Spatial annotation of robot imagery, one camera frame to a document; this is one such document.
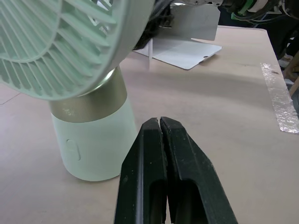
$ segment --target table surface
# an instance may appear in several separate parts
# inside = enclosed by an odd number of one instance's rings
[[[190,71],[131,53],[121,69],[138,128],[179,120],[213,162],[240,224],[294,224],[299,136],[279,130],[260,63],[266,31],[219,27],[217,55]],[[0,85],[0,223],[112,224],[118,178],[85,182],[60,158],[47,102]]]

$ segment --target tape strip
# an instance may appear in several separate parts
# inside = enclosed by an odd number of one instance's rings
[[[280,130],[292,134],[299,134],[297,112],[281,73],[276,71],[280,70],[280,68],[274,69],[270,64],[266,63],[261,63],[261,67]]]

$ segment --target cable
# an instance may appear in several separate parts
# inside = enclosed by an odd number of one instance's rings
[[[235,13],[235,18],[237,18],[240,21],[250,21],[250,20],[255,20],[260,16],[265,15],[267,12],[269,12],[270,10],[272,10],[278,3],[280,0],[269,0],[267,2],[267,4],[259,11],[257,11],[256,13],[248,13],[249,15],[246,16],[241,16],[238,13]]]
[[[150,17],[150,21],[158,18],[160,14],[173,2],[174,0],[160,0],[156,3],[155,8],[153,10],[153,14]]]
[[[271,22],[276,22],[276,21],[279,21],[279,20],[283,20],[286,17],[288,17],[288,16],[287,15],[280,15],[280,16],[276,16],[274,18],[267,19],[267,20],[249,20],[247,22],[260,25],[260,24],[267,24],[267,23],[271,23]]]

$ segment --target fan grille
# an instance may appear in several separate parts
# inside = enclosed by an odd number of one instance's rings
[[[111,60],[118,17],[108,0],[1,0],[0,7],[0,77],[19,91],[74,96]]]

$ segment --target mint green fan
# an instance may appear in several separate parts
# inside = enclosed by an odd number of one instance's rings
[[[0,82],[50,102],[64,165],[78,178],[118,175],[136,137],[118,66],[153,4],[0,0]]]

